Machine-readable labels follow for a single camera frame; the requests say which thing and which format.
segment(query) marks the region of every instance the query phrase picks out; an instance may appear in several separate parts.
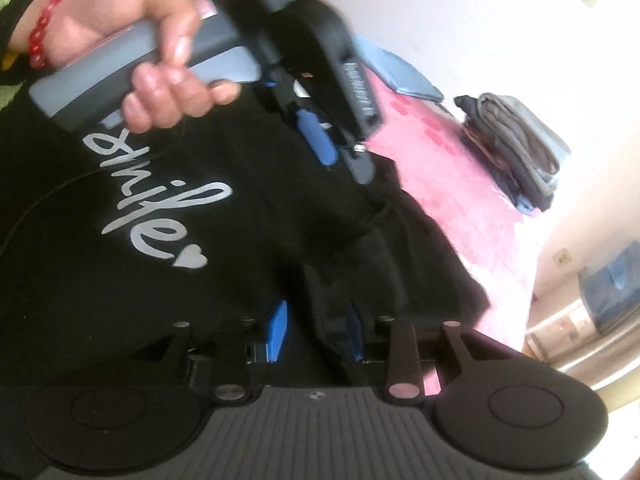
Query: pink bedsheet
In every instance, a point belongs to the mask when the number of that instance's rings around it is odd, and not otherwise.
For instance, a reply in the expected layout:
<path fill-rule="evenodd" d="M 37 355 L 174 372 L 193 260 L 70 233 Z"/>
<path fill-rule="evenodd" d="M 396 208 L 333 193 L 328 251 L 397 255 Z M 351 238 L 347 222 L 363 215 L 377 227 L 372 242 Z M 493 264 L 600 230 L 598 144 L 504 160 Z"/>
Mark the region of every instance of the pink bedsheet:
<path fill-rule="evenodd" d="M 402 187 L 438 222 L 491 307 L 476 328 L 520 350 L 529 315 L 539 244 L 533 219 L 517 211 L 460 142 L 453 117 L 370 80 L 385 125 L 368 141 L 372 152 L 395 160 Z M 435 376 L 429 393 L 439 390 Z"/>

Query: hand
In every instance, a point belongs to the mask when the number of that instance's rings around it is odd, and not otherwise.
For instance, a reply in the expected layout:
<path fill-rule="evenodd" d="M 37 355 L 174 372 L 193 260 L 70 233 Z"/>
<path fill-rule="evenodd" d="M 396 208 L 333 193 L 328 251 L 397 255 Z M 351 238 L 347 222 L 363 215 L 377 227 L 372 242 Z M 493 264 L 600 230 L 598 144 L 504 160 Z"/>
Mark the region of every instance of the hand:
<path fill-rule="evenodd" d="M 18 23 L 9 47 L 27 52 L 28 35 L 47 0 L 35 0 Z M 192 0 L 63 0 L 54 10 L 43 42 L 47 59 L 60 67 L 111 34 L 144 17 L 160 23 L 162 62 L 143 63 L 132 76 L 134 91 L 122 102 L 127 127 L 142 133 L 153 126 L 169 128 L 183 115 L 200 117 L 214 104 L 228 104 L 240 87 L 220 82 L 201 83 L 185 67 L 191 43 L 200 27 Z"/>

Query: white wall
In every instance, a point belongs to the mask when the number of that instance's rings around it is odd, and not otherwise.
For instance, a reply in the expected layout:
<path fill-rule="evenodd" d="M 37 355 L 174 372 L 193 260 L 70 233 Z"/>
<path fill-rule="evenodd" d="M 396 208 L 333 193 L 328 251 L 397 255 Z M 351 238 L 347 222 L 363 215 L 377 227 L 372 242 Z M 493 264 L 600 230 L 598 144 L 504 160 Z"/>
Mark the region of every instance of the white wall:
<path fill-rule="evenodd" d="M 606 159 L 640 136 L 640 0 L 598 0 L 593 8 L 580 0 L 328 1 L 354 30 L 421 70 L 459 117 L 456 95 L 515 95 L 572 147 L 554 207 L 538 222 L 541 234 L 552 234 L 536 293 L 581 268 L 588 251 L 635 229 L 640 170 L 633 156 L 623 167 Z M 629 149 L 640 160 L 640 144 Z M 562 247 L 574 262 L 558 269 L 550 256 Z"/>

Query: gray folded garment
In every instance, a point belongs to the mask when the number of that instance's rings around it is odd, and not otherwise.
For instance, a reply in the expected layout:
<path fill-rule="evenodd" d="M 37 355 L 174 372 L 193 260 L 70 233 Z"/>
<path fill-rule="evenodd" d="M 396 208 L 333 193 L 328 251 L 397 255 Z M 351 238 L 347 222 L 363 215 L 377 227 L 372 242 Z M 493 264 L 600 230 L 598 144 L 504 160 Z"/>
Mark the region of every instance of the gray folded garment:
<path fill-rule="evenodd" d="M 571 149 L 515 97 L 482 94 L 478 114 L 522 161 L 543 196 L 558 187 L 558 172 Z"/>

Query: red bead bracelet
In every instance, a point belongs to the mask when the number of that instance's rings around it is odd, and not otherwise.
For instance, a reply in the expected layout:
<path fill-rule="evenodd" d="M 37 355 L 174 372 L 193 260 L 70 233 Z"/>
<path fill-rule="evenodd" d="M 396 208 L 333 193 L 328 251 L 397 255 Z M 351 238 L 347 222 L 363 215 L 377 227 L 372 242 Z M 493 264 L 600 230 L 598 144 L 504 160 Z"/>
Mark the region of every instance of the red bead bracelet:
<path fill-rule="evenodd" d="M 36 26 L 29 35 L 29 64 L 32 68 L 46 68 L 49 66 L 47 57 L 44 54 L 44 48 L 42 47 L 42 40 L 44 40 L 47 25 L 49 25 L 51 21 L 51 13 L 61 1 L 62 0 L 49 0 L 47 6 L 42 9 Z"/>

